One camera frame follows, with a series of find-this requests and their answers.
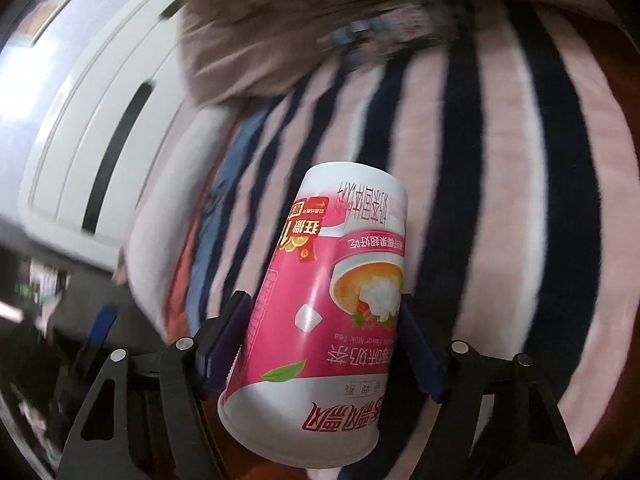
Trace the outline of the striped plush blanket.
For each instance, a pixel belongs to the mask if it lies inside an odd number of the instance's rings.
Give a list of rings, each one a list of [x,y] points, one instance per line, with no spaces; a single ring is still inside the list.
[[[529,354],[582,473],[639,444],[639,53],[615,26],[467,6],[449,46],[331,58],[222,137],[196,189],[166,333],[256,292],[306,170],[352,160],[409,194],[406,289],[479,352]]]

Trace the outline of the pink white paper cup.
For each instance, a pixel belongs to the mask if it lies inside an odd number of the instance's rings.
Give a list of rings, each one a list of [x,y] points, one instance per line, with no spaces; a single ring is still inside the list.
[[[405,274],[408,198],[386,172],[303,177],[218,401],[224,428],[283,465],[343,467],[378,442]]]

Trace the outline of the white pillow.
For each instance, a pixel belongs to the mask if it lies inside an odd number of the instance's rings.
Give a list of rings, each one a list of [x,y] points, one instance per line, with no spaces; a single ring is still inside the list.
[[[166,304],[196,203],[224,152],[242,104],[194,108],[183,101],[152,163],[120,248],[113,282],[126,284],[154,330],[167,339]]]

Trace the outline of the white bed headboard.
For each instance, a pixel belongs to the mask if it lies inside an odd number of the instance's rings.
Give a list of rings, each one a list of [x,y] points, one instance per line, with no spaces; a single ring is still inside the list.
[[[1,51],[1,218],[112,270],[186,98],[182,0],[28,0]]]

